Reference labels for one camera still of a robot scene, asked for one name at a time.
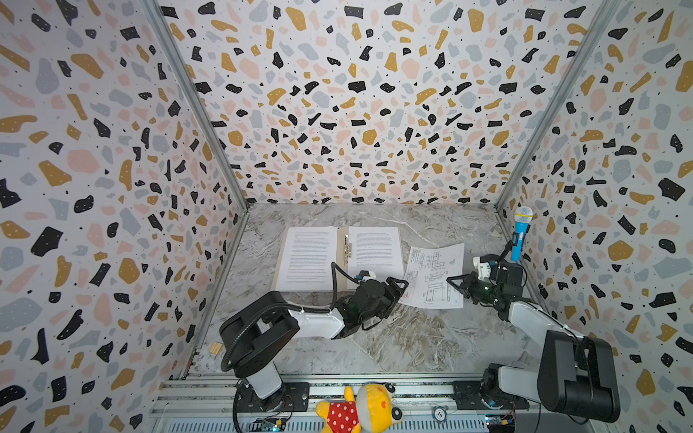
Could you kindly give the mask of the white text sheet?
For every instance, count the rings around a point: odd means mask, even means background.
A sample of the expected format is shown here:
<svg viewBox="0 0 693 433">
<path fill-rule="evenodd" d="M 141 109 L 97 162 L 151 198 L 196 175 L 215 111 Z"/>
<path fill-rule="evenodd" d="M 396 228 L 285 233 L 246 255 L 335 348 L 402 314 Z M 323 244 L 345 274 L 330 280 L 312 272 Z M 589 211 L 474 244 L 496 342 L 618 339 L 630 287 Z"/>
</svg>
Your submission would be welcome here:
<svg viewBox="0 0 693 433">
<path fill-rule="evenodd" d="M 350 227 L 348 236 L 351 246 L 348 272 L 351 276 L 362 271 L 372 272 L 379 281 L 404 276 L 398 227 Z"/>
<path fill-rule="evenodd" d="M 337 227 L 290 227 L 274 273 L 278 292 L 331 292 L 330 265 L 337 261 Z"/>
</svg>

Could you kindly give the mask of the beige manila folder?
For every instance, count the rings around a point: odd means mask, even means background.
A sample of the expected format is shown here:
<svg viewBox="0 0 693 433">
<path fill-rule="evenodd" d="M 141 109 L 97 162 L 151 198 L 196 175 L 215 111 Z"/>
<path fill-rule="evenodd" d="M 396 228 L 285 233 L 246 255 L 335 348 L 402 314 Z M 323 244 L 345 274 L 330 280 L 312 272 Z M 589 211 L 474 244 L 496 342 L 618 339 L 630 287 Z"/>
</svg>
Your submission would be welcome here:
<svg viewBox="0 0 693 433">
<path fill-rule="evenodd" d="M 348 265 L 344 263 L 344 234 L 348 233 L 350 227 L 337 227 L 339 233 L 337 234 L 337 261 L 330 265 L 331 277 L 337 278 L 337 290 L 339 292 L 347 292 L 348 290 L 355 290 L 357 285 L 352 283 L 348 277 L 357 279 L 357 276 L 351 276 L 348 272 Z"/>
</svg>

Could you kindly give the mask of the white diagram sheet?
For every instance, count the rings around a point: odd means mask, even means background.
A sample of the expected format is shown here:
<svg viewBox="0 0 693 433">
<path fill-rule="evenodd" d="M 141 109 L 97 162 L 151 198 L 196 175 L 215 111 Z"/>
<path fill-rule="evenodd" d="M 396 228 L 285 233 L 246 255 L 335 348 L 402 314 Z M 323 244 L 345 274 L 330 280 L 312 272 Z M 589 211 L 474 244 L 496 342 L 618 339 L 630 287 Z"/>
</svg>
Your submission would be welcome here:
<svg viewBox="0 0 693 433">
<path fill-rule="evenodd" d="M 464 243 L 437 249 L 412 247 L 404 274 L 409 285 L 400 303 L 426 310 L 463 309 L 464 297 L 447 278 L 463 274 L 464 251 Z"/>
</svg>

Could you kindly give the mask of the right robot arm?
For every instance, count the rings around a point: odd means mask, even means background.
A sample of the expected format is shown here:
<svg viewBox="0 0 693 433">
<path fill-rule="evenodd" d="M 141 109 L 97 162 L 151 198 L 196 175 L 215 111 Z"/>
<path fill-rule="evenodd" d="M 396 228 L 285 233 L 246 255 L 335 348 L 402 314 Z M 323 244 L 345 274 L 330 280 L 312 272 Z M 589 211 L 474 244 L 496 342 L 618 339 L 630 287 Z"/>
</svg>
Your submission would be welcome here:
<svg viewBox="0 0 693 433">
<path fill-rule="evenodd" d="M 604 339 L 579 334 L 523 297 L 527 272 L 519 263 L 476 263 L 469 274 L 446 282 L 474 305 L 491 308 L 541 348 L 537 371 L 489 364 L 478 395 L 489 408 L 533 402 L 575 422 L 616 422 L 621 402 L 613 350 Z"/>
</svg>

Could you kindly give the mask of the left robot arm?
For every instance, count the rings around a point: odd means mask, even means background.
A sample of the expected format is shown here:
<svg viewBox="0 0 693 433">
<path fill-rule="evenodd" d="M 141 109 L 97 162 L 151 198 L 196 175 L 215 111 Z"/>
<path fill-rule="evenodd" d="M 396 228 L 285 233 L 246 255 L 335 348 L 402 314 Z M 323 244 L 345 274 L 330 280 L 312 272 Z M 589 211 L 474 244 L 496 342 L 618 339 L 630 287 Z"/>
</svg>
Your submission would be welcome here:
<svg viewBox="0 0 693 433">
<path fill-rule="evenodd" d="M 219 329 L 225 349 L 220 363 L 248 384 L 260 400 L 273 398 L 284 385 L 274 359 L 296 338 L 339 340 L 368 331 L 389 318 L 409 286 L 389 277 L 385 281 L 361 274 L 356 291 L 335 299 L 327 308 L 286 301 L 276 290 L 268 292 L 227 319 Z"/>
</svg>

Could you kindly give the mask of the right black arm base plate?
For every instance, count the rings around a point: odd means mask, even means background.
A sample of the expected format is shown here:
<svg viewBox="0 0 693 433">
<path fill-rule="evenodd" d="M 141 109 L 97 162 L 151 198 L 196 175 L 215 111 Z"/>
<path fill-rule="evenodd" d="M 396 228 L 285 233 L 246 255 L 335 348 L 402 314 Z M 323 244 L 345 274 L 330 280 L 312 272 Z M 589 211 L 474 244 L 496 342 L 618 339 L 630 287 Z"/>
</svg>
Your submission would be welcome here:
<svg viewBox="0 0 693 433">
<path fill-rule="evenodd" d="M 455 381 L 452 383 L 452 400 L 460 411 L 510 411 L 512 409 L 528 410 L 530 403 L 521 397 L 488 397 L 481 392 L 482 382 Z"/>
</svg>

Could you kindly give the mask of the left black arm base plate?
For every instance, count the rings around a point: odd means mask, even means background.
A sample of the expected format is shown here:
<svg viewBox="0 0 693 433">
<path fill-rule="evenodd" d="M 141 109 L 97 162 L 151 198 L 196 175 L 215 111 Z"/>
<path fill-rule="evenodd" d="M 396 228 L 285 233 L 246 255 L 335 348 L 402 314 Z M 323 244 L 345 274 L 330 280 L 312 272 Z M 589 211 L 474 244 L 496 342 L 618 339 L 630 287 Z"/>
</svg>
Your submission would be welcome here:
<svg viewBox="0 0 693 433">
<path fill-rule="evenodd" d="M 234 412 L 269 413 L 278 411 L 308 411 L 310 384 L 308 382 L 284 382 L 270 396 L 260 398 L 246 381 L 236 388 Z"/>
</svg>

